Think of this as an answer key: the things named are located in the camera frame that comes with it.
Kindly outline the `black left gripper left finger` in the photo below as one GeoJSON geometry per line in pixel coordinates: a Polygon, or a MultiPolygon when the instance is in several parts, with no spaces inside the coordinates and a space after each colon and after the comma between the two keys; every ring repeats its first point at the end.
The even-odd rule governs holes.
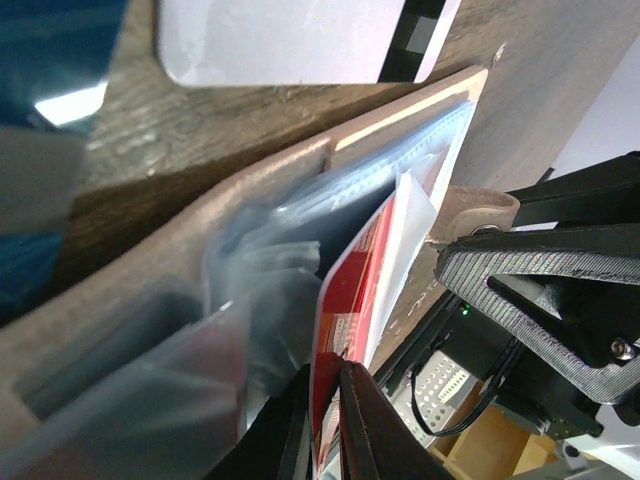
{"type": "Polygon", "coordinates": [[[310,365],[305,364],[280,395],[270,398],[241,441],[207,477],[307,479],[311,472],[310,365]]]}

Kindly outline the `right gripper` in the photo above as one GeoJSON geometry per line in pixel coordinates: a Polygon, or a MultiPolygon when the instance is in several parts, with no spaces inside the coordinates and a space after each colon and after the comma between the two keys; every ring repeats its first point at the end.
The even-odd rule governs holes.
{"type": "Polygon", "coordinates": [[[639,155],[516,190],[508,232],[448,245],[436,278],[466,303],[447,347],[483,361],[485,403],[534,433],[639,423],[639,155]]]}

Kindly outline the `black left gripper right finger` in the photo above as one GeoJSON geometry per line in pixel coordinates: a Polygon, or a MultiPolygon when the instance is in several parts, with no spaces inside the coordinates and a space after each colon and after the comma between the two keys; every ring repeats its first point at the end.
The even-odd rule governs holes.
{"type": "Polygon", "coordinates": [[[366,368],[339,373],[341,475],[344,479],[451,479],[412,435],[366,368]]]}

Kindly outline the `beige leather card holder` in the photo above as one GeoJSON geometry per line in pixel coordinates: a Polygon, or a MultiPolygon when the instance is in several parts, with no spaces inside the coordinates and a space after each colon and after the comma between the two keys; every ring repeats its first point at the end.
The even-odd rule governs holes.
{"type": "Polygon", "coordinates": [[[310,365],[320,291],[395,198],[369,364],[444,211],[474,66],[224,180],[1,332],[5,479],[201,479],[310,365]]]}

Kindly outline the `red card with stripe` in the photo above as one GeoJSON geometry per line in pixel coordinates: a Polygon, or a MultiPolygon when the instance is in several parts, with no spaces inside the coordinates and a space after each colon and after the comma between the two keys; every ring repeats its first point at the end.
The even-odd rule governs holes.
{"type": "Polygon", "coordinates": [[[366,356],[394,203],[390,197],[365,223],[329,270],[320,291],[309,398],[313,479],[325,466],[339,425],[337,381],[342,362],[361,362],[366,356]]]}

